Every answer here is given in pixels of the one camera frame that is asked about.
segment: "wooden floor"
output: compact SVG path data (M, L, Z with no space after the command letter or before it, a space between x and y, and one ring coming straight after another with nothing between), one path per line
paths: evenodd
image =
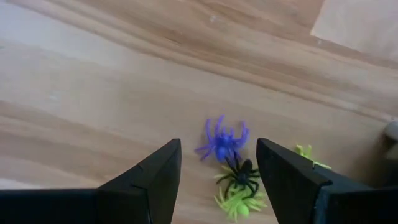
M371 6L352 21L391 7L335 2L350 1ZM228 223L220 169L193 152L221 114L247 122L252 159L258 137L311 144L364 180L398 115L398 33L358 29L363 40L327 2L0 0L0 187L96 187L180 138L173 223ZM240 223L277 221L269 207Z

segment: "wood grain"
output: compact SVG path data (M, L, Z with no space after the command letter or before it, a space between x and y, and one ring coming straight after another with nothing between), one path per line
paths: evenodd
M181 138L173 223L228 223L213 200L220 168L193 152L206 119L226 114L238 130L245 120L252 159L258 137L311 144L318 161L363 180L398 114L392 67L256 30L240 14L310 36L316 13L296 1L270 1L280 11L260 1L11 2L36 12L0 2L1 188L98 186ZM240 222L277 223L272 208Z

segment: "spider leg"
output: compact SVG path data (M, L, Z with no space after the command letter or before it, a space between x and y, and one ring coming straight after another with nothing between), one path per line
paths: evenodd
M228 192L229 189L231 188L231 186L234 184L235 180L231 180L228 184L228 186L226 186L225 188L225 193L224 193L224 198L227 199L228 198Z
M244 199L248 199L248 198L253 198L254 196L256 196L257 191L259 191L259 184L255 181L249 180L249 183L246 184L250 190L251 190L251 194L247 197L242 198L242 200Z
M219 184L221 181L223 181L223 180L225 180L225 179L228 179L228 178L230 178L230 177L233 178L234 176L233 176L232 174L225 175L224 177L218 179L217 182L216 182L216 184Z
M228 149L228 152L229 152L229 158L233 158L234 157L234 151L233 151L233 149Z
M217 136L217 134L218 134L219 131L220 131L220 126L221 126L221 123L223 122L223 119L224 119L224 115L221 115L220 118L218 118L216 127L214 128L214 134L215 134L215 136Z
M234 159L235 159L236 170L240 170L241 168L240 168L240 165L239 165L238 153L237 152L234 152Z
M235 133L233 128L229 129L229 135L232 136L232 138L234 137Z
M229 168L231 168L232 172L234 172L235 175L238 175L238 170L235 169L235 167L232 166L231 161L228 159L228 157L225 157L226 163L228 163Z
M258 178L258 177L261 177L261 176L260 176L260 175L252 175L252 174L249 174L248 177L249 177L249 178Z
M253 210L256 210L256 211L258 211L258 212L261 212L261 208L255 206L255 205L249 204L248 206L249 206L251 209L253 209Z
M208 145L206 145L206 146L199 147L199 148L195 149L195 152L198 152L198 151L202 151L202 150L208 149L209 147L210 147L210 145L209 145L209 144L208 144Z
M207 135L207 140L209 142L213 142L213 137L211 136L211 132L210 132L210 123L211 123L211 120L208 119L206 121L206 135Z
M236 155L238 156L238 160L242 160L241 155L239 155L238 150L236 151Z
M204 156L202 156L200 158L200 160L202 161L202 160L206 159L210 155L211 152L213 152L213 148L209 148L209 150L206 152L206 154Z
M238 221L238 206L239 206L239 202L235 203L233 206L231 206L231 210L233 211L232 215L233 215L235 223Z
M251 174L255 174L256 172L259 172L259 169L250 170Z
M246 141L248 140L248 137L249 137L249 130L246 127L246 123L243 122L242 126L243 126L242 127L242 135L241 135L241 137L239 139L236 140L236 147L237 148L242 147L244 145L244 143L246 143Z

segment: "green spider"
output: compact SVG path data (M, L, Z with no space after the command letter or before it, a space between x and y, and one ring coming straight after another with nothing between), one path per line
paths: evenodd
M228 172L232 172L229 167L222 166L222 168ZM214 178L220 178L225 176L225 174L220 174L214 176ZM249 188L241 187L231 187L228 191L227 199L223 195L223 189L219 187L219 195L214 196L218 206L224 210L228 218L238 221L238 215L243 217L248 217L250 214L250 209L261 211L261 207L267 207L267 205L262 200L266 195L262 192L257 192L253 198L247 198L252 192Z
M304 149L304 147L301 146L301 145L296 145L296 151L301 156L311 160L314 164L320 165L320 166L322 166L323 168L326 168L326 169L331 169L330 166L324 165L324 164L322 164L320 162L317 162L317 161L314 161L313 159L311 159L311 153L312 153L312 146L311 145L308 145L308 147L306 149Z

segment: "spider body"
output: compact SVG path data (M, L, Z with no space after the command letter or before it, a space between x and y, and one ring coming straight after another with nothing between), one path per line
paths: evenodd
M225 179L230 179L227 187L225 188L224 197L228 198L229 189L234 185L234 188L241 187L241 190L245 190L248 187L251 190L251 194L244 197L253 198L257 191L259 190L259 184L253 180L253 178L260 177L258 169L253 169L253 163L250 159L246 159L242 166L240 166L238 161L238 155L234 155L235 166L233 166L232 162L226 158L229 168L231 169L231 173L223 176L219 180L217 180L217 184L221 183L221 181Z
M206 122L206 135L208 144L206 146L195 149L196 152L207 150L207 152L200 158L200 160L206 159L212 152L215 152L216 158L219 162L224 162L225 158L233 158L234 154L239 155L239 149L244 146L249 137L249 130L243 123L242 135L240 138L234 138L234 130L229 128L227 132L226 127L221 127L224 116L220 116L215 126L214 135L210 131L211 120L208 119Z

